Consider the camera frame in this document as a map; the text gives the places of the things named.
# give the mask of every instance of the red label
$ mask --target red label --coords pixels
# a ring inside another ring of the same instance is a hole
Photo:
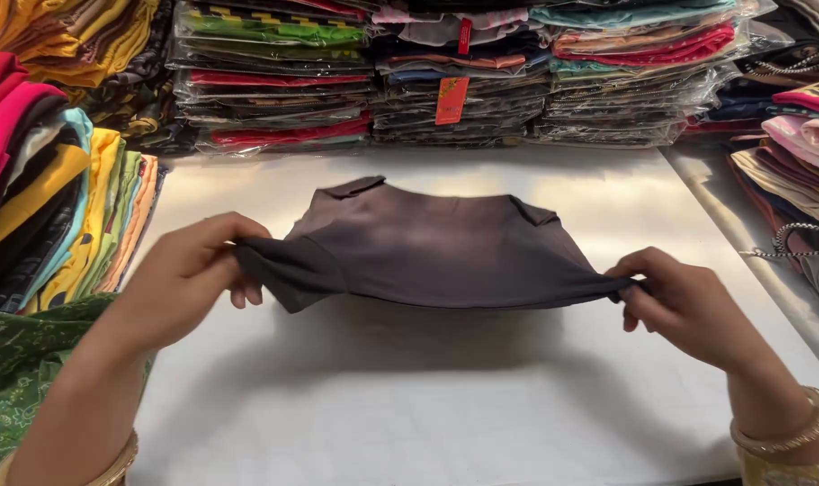
[[[458,53],[469,53],[469,36],[472,32],[472,21],[468,18],[460,21],[460,37],[458,38]]]
[[[439,82],[439,98],[436,102],[436,124],[458,123],[466,101],[469,78],[443,78]]]

